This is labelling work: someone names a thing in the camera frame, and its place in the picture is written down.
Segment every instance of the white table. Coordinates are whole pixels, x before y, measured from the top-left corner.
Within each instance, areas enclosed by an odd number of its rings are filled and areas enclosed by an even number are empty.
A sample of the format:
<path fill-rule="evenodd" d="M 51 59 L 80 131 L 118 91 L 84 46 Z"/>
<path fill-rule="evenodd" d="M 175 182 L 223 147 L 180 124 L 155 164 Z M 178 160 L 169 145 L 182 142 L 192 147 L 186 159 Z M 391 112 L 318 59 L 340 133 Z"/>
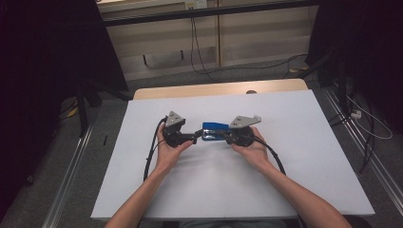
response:
<path fill-rule="evenodd" d="M 287 175 L 342 214 L 374 210 L 310 90 L 134 100 L 106 171 L 92 218 L 109 219 L 141 185 L 156 124 L 170 110 L 186 118 L 183 133 L 203 122 L 229 124 L 237 115 L 262 117 L 256 127 L 276 150 Z M 276 164 L 269 154 L 271 162 Z M 150 170 L 155 166 L 156 157 Z M 198 140 L 180 157 L 145 219 L 291 218 L 294 209 L 226 142 Z"/>

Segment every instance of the power outlet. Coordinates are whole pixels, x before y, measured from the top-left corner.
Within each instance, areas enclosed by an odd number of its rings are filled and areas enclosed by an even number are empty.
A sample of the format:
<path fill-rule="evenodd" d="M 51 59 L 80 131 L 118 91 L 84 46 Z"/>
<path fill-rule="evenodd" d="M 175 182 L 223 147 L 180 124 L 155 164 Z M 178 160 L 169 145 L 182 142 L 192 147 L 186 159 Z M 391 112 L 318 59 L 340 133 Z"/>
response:
<path fill-rule="evenodd" d="M 195 0 L 184 1 L 184 9 L 185 10 L 194 10 L 194 9 L 196 9 Z"/>
<path fill-rule="evenodd" d="M 356 118 L 356 119 L 360 119 L 361 118 L 361 111 L 360 110 L 353 110 L 352 111 L 352 117 Z"/>
<path fill-rule="evenodd" d="M 196 9 L 207 8 L 207 0 L 195 0 Z"/>

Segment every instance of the hand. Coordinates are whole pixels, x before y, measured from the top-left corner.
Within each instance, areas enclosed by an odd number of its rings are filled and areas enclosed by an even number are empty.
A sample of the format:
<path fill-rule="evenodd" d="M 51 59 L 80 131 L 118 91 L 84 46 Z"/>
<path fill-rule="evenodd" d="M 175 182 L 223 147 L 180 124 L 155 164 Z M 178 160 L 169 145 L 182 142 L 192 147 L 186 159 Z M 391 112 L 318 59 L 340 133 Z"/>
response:
<path fill-rule="evenodd" d="M 260 135 L 257 128 L 251 126 L 253 133 L 256 137 L 260 138 L 263 142 L 265 140 Z M 267 157 L 266 147 L 259 142 L 253 142 L 248 147 L 239 146 L 235 144 L 231 144 L 233 150 L 242 154 L 242 156 L 255 168 L 257 168 L 260 172 L 263 171 L 263 168 L 267 165 L 274 167 L 272 163 L 269 162 L 269 158 Z"/>
<path fill-rule="evenodd" d="M 158 133 L 158 159 L 155 170 L 162 171 L 164 174 L 168 174 L 169 171 L 175 166 L 178 161 L 181 153 L 191 146 L 193 143 L 191 141 L 187 141 L 178 145 L 177 147 L 169 146 L 164 137 L 163 137 L 163 128 L 165 127 L 165 123 L 161 124 Z"/>

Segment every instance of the metal frame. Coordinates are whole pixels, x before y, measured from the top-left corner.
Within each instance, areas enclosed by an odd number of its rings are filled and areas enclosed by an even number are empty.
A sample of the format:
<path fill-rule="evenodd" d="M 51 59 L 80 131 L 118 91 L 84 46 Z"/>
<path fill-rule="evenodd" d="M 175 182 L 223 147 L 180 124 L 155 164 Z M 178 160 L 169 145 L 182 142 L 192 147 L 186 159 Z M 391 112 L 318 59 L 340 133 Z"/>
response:
<path fill-rule="evenodd" d="M 108 18 L 102 22 L 87 22 L 81 25 L 69 25 L 71 28 L 87 28 L 87 27 L 115 27 L 123 25 L 141 24 L 148 22 L 169 21 L 185 18 L 196 18 L 206 16 L 225 15 L 242 12 L 265 11 L 265 10 L 282 10 L 291 8 L 311 7 L 322 3 L 330 2 L 330 0 L 288 0 L 251 5 L 240 5 L 232 7 L 217 7 L 206 9 L 181 10 L 173 12 L 163 12 L 156 14 L 148 14 L 141 16 L 130 16 L 120 18 Z"/>
<path fill-rule="evenodd" d="M 325 93 L 327 99 L 329 100 L 329 103 L 332 105 L 335 112 L 340 113 L 340 120 L 344 120 L 345 116 L 342 114 L 341 108 L 338 106 L 338 98 L 335 93 L 333 91 L 329 91 L 328 89 L 325 89 Z M 361 154 L 364 155 L 364 135 L 359 131 L 358 127 L 353 121 L 351 121 L 351 119 L 347 119 L 343 123 L 350 136 L 354 140 L 355 144 L 358 146 Z M 403 190 L 396 183 L 392 175 L 388 172 L 386 167 L 380 161 L 375 151 L 373 157 L 371 158 L 370 166 L 374 171 L 376 177 L 379 179 L 379 182 L 382 184 L 385 191 L 388 193 L 392 202 L 396 206 L 396 209 L 399 211 L 400 215 L 403 216 Z"/>
<path fill-rule="evenodd" d="M 96 112 L 94 120 L 89 125 L 83 137 L 80 138 L 80 141 L 77 143 L 77 147 L 75 149 L 73 158 L 71 159 L 70 164 L 68 165 L 67 172 L 65 177 L 62 180 L 62 183 L 57 191 L 56 197 L 53 200 L 53 203 L 50 206 L 47 217 L 45 218 L 43 228 L 53 228 L 57 227 L 57 223 L 59 222 L 60 216 L 62 216 L 63 209 L 65 207 L 68 193 L 71 189 L 71 186 L 74 182 L 74 179 L 77 174 L 77 170 L 80 167 L 81 159 L 86 152 L 86 146 L 88 144 L 89 138 L 92 133 L 92 128 L 94 123 L 98 117 L 99 110 Z"/>

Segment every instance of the black cable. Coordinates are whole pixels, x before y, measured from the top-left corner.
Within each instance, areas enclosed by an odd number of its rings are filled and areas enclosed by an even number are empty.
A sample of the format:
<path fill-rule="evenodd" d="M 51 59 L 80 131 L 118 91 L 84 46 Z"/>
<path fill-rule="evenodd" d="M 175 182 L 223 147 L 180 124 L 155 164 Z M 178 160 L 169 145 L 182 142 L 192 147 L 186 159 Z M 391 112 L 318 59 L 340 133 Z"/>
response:
<path fill-rule="evenodd" d="M 294 56 L 291 56 L 290 58 L 288 58 L 288 59 L 287 59 L 286 61 L 284 61 L 284 62 L 281 62 L 281 63 L 279 63 L 279 64 L 275 64 L 275 65 L 271 65 L 271 66 L 238 66 L 238 67 L 230 67 L 230 68 L 218 68 L 218 69 L 213 69 L 213 70 L 211 70 L 211 71 L 207 71 L 207 70 L 205 69 L 205 67 L 204 67 L 204 64 L 203 64 L 203 61 L 202 61 L 202 56 L 201 56 L 201 53 L 200 53 L 200 46 L 199 46 L 199 41 L 198 41 L 198 34 L 197 34 L 197 29 L 196 29 L 195 18 L 192 17 L 192 18 L 190 18 L 190 20 L 191 20 L 191 22 L 192 22 L 192 48 L 191 48 L 191 52 L 190 52 L 190 63 L 191 63 L 191 65 L 192 65 L 193 70 L 194 70 L 196 73 L 198 73 L 198 74 L 207 74 L 207 76 L 208 76 L 212 81 L 214 81 L 214 82 L 219 82 L 219 83 L 221 83 L 220 81 L 218 81 L 218 80 L 216 80 L 216 79 L 213 79 L 213 78 L 211 77 L 211 75 L 210 75 L 211 73 L 215 73 L 215 72 L 222 71 L 222 70 L 231 70 L 231 69 L 266 69 L 266 68 L 271 68 L 271 67 L 278 67 L 278 66 L 281 66 L 281 65 L 284 65 L 284 64 L 289 64 L 290 61 L 296 59 L 297 57 L 307 56 L 307 55 L 308 55 L 308 54 L 294 55 Z M 201 60 L 201 66 L 202 66 L 202 68 L 203 68 L 203 71 L 198 71 L 198 70 L 196 70 L 196 69 L 195 69 L 195 66 L 194 66 L 194 63 L 193 63 L 193 50 L 194 50 L 193 43 L 194 43 L 195 38 L 196 38 L 196 45 L 197 45 L 197 47 L 198 47 L 199 58 L 200 58 L 200 60 Z"/>
<path fill-rule="evenodd" d="M 281 163 L 281 161 L 279 160 L 278 154 L 275 152 L 275 150 L 274 150 L 272 147 L 270 147 L 270 145 L 268 145 L 266 142 L 264 142 L 263 140 L 261 140 L 261 139 L 260 139 L 259 137 L 257 137 L 257 136 L 255 136 L 255 138 L 254 138 L 253 140 L 254 140 L 255 142 L 258 142 L 258 143 L 260 143 L 260 144 L 266 146 L 266 148 L 269 149 L 270 153 L 272 153 L 273 157 L 274 157 L 275 160 L 276 160 L 276 163 L 278 164 L 279 171 L 280 171 L 282 174 L 286 175 L 286 174 L 285 174 L 284 167 L 282 166 L 282 163 Z"/>
<path fill-rule="evenodd" d="M 347 120 L 347 118 L 349 118 L 350 116 L 351 116 L 351 114 L 353 113 L 353 103 L 350 103 L 350 111 L 349 111 L 349 115 L 346 117 L 346 118 L 343 118 L 343 120 L 341 120 L 340 121 L 340 123 L 342 123 L 342 122 L 344 122 L 344 121 L 346 121 Z M 340 115 L 342 115 L 342 113 L 341 112 L 338 112 L 334 117 L 332 117 L 331 119 L 329 119 L 329 120 L 327 120 L 328 121 L 328 123 L 330 122 L 330 121 L 332 121 L 332 120 L 334 120 L 335 118 L 337 118 L 337 117 L 339 117 Z"/>
<path fill-rule="evenodd" d="M 275 160 L 276 160 L 276 163 L 278 164 L 279 171 L 280 171 L 282 174 L 284 174 L 285 176 L 287 176 L 287 175 L 285 174 L 284 167 L 282 166 L 282 163 L 281 163 L 281 161 L 279 160 L 278 154 L 275 152 L 275 150 L 274 150 L 272 147 L 270 147 L 270 145 L 268 145 L 266 142 L 264 142 L 261 138 L 259 138 L 259 137 L 257 137 L 257 136 L 254 137 L 254 141 L 255 141 L 255 142 L 258 142 L 258 143 L 260 143 L 260 144 L 262 144 L 262 145 L 264 145 L 264 146 L 266 146 L 266 148 L 269 149 L 270 153 L 272 153 L 273 157 L 274 157 Z M 298 221 L 299 221 L 300 227 L 306 228 L 307 225 L 306 225 L 305 221 L 303 220 L 303 218 L 302 218 L 299 214 L 297 214 L 297 215 L 298 215 Z"/>
<path fill-rule="evenodd" d="M 160 144 L 162 141 L 158 142 L 157 145 L 154 147 L 155 144 L 155 140 L 157 139 L 157 133 L 158 133 L 158 129 L 160 128 L 160 125 L 162 123 L 165 123 L 167 120 L 167 117 L 163 118 L 160 120 L 160 122 L 157 125 L 157 128 L 155 129 L 155 133 L 154 133 L 154 138 L 152 139 L 152 144 L 151 144 L 151 148 L 150 148 L 150 152 L 148 153 L 148 158 L 147 158 L 147 162 L 145 163 L 145 169 L 144 169 L 144 177 L 143 177 L 143 181 L 145 181 L 148 177 L 148 170 L 150 168 L 150 164 L 151 164 L 151 160 L 152 160 L 152 156 L 154 155 L 154 151 L 157 148 L 158 144 Z"/>
<path fill-rule="evenodd" d="M 368 109 L 369 109 L 370 114 L 373 115 L 373 110 L 372 110 L 371 104 L 368 101 L 366 103 L 368 105 Z M 371 134 L 368 134 L 367 140 L 366 140 L 365 145 L 364 145 L 364 160 L 363 160 L 363 163 L 361 165 L 361 168 L 358 170 L 359 175 L 361 175 L 361 173 L 364 171 L 364 169 L 367 167 L 368 163 L 370 162 L 370 160 L 371 160 L 371 158 L 372 158 L 372 156 L 374 154 L 374 146 L 375 146 L 374 118 L 373 117 L 371 117 L 371 118 L 368 117 L 367 113 L 365 113 L 365 112 L 364 112 L 364 116 L 365 116 L 365 119 L 368 121 L 368 123 L 371 126 L 371 130 L 370 130 Z"/>
<path fill-rule="evenodd" d="M 198 33 L 197 33 L 197 29 L 196 29 L 196 22 L 195 22 L 195 18 L 190 18 L 191 22 L 192 22 L 192 50 L 190 52 L 190 62 L 192 64 L 193 69 L 195 70 L 195 72 L 199 73 L 196 69 L 195 66 L 193 65 L 193 41 L 194 38 L 196 38 L 196 45 L 198 46 L 198 53 L 199 53 L 199 59 L 201 60 L 201 67 L 204 70 L 205 73 L 203 74 L 207 74 L 208 78 L 211 79 L 211 81 L 216 82 L 216 83 L 222 83 L 219 80 L 214 79 L 213 77 L 211 77 L 211 75 L 207 72 L 207 70 L 204 67 L 204 63 L 202 62 L 202 55 L 201 55 L 201 49 L 199 46 L 199 40 L 198 40 Z"/>
<path fill-rule="evenodd" d="M 281 79 L 285 79 L 289 73 L 290 73 L 290 61 L 287 61 L 287 72 L 284 74 L 284 76 L 282 76 Z"/>
<path fill-rule="evenodd" d="M 351 109 L 351 111 L 349 111 L 349 113 L 348 113 L 347 116 L 345 116 L 343 119 L 341 119 L 340 121 L 338 121 L 338 122 L 336 122 L 336 123 L 330 124 L 330 127 L 334 127 L 334 126 L 336 126 L 336 125 L 339 125 L 339 124 L 341 124 L 341 123 L 344 123 L 344 122 L 348 121 L 349 118 L 351 117 L 352 113 L 353 113 L 353 110 Z"/>

